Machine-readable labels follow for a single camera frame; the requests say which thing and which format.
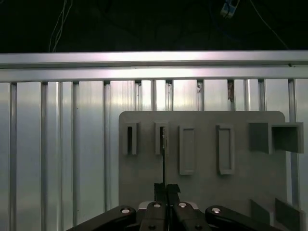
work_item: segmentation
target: screw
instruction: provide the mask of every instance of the screw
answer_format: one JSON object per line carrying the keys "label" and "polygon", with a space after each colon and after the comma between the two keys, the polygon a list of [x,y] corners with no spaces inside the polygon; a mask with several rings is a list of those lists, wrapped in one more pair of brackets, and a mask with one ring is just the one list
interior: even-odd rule
{"label": "screw", "polygon": [[212,208],[212,212],[214,213],[220,213],[221,210],[219,208]]}
{"label": "screw", "polygon": [[179,206],[180,206],[181,208],[185,208],[185,207],[187,206],[187,204],[185,204],[185,203],[179,203]]}
{"label": "screw", "polygon": [[155,225],[149,225],[149,229],[150,229],[150,230],[155,230],[155,229],[156,229],[156,226],[155,226]]}
{"label": "screw", "polygon": [[124,209],[121,210],[121,212],[124,213],[124,214],[129,213],[129,209],[124,208]]}

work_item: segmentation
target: metal panel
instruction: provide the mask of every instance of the metal panel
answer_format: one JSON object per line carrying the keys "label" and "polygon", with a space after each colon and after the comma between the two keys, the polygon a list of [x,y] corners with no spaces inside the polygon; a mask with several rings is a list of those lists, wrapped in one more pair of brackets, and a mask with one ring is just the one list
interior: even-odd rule
{"label": "metal panel", "polygon": [[[290,121],[289,109],[289,83],[287,79],[266,79],[264,81],[265,110],[280,111],[284,114],[285,121]],[[291,155],[286,152],[287,170],[287,200],[292,203],[292,183],[291,183]]]}
{"label": "metal panel", "polygon": [[173,81],[173,110],[174,111],[198,110],[196,80]]}
{"label": "metal panel", "polygon": [[166,81],[154,81],[154,110],[166,110]]}
{"label": "metal panel", "polygon": [[141,82],[142,87],[142,110],[153,111],[153,81],[143,80]]}
{"label": "metal panel", "polygon": [[[298,122],[304,122],[304,138],[308,137],[308,79],[295,81],[296,117]],[[299,202],[300,208],[308,212],[308,142],[305,140],[305,154],[298,155]]]}
{"label": "metal panel", "polygon": [[105,155],[106,158],[106,187],[107,187],[107,209],[118,205],[118,143],[119,143],[119,116],[123,111],[135,110],[134,81],[111,81],[109,88],[109,145]]}
{"label": "metal panel", "polygon": [[14,103],[10,94],[10,84],[0,84],[0,230],[8,231],[13,230],[15,223],[14,196],[16,194],[16,188],[10,187],[15,183],[16,171],[16,166],[10,165],[11,162],[16,164],[16,156],[10,153],[10,107]]}
{"label": "metal panel", "polygon": [[204,80],[204,109],[206,111],[228,111],[227,80]]}
{"label": "metal panel", "polygon": [[259,87],[257,79],[236,79],[234,81],[234,100],[236,111],[259,110]]}
{"label": "metal panel", "polygon": [[103,82],[80,82],[76,154],[77,223],[104,211]]}
{"label": "metal panel", "polygon": [[46,159],[46,230],[61,230],[62,216],[62,153],[61,153],[61,83],[49,83],[47,90]]}
{"label": "metal panel", "polygon": [[17,218],[21,230],[41,230],[41,85],[17,84]]}
{"label": "metal panel", "polygon": [[76,224],[76,194],[74,193],[74,160],[73,160],[73,84],[62,83],[62,211],[63,230]]}

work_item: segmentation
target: gray block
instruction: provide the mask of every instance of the gray block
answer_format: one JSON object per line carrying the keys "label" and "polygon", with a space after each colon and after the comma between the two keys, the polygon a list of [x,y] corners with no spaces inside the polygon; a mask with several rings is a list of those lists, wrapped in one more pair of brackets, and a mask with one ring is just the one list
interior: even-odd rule
{"label": "gray block", "polygon": [[269,208],[254,200],[250,200],[250,209],[252,219],[263,224],[274,226],[274,212]]}
{"label": "gray block", "polygon": [[303,123],[250,122],[249,149],[272,154],[274,150],[304,153]]}
{"label": "gray block", "polygon": [[288,203],[275,200],[275,218],[290,231],[306,231],[306,214]]}
{"label": "gray block", "polygon": [[293,153],[304,153],[303,123],[273,124],[274,148]]}
{"label": "gray block", "polygon": [[272,154],[272,133],[269,123],[249,123],[249,150]]}

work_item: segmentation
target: rectangular slot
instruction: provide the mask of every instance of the rectangular slot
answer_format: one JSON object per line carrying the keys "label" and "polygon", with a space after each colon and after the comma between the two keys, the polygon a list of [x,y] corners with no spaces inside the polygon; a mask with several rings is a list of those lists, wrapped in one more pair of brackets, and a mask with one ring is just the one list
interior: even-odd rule
{"label": "rectangular slot", "polygon": [[221,175],[234,174],[234,131],[230,124],[216,125],[217,166]]}
{"label": "rectangular slot", "polygon": [[137,123],[127,123],[123,132],[123,154],[137,154]]}
{"label": "rectangular slot", "polygon": [[169,132],[168,122],[155,122],[155,154],[162,155],[169,153]]}
{"label": "rectangular slot", "polygon": [[132,147],[133,147],[133,128],[128,127],[127,129],[127,152],[128,154],[132,153]]}
{"label": "rectangular slot", "polygon": [[180,175],[192,175],[195,171],[194,128],[179,130]]}

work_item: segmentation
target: rectangular hole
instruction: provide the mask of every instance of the rectangular hole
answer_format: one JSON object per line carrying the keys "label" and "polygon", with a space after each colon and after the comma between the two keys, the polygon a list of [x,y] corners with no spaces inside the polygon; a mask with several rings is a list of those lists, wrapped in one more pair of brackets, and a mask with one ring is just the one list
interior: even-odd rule
{"label": "rectangular hole", "polygon": [[132,154],[132,148],[133,148],[133,128],[128,127],[127,128],[127,152],[128,154]]}
{"label": "rectangular hole", "polygon": [[164,139],[163,139],[163,135],[164,135],[164,127],[160,127],[159,128],[159,150],[160,150],[161,154],[164,153]]}

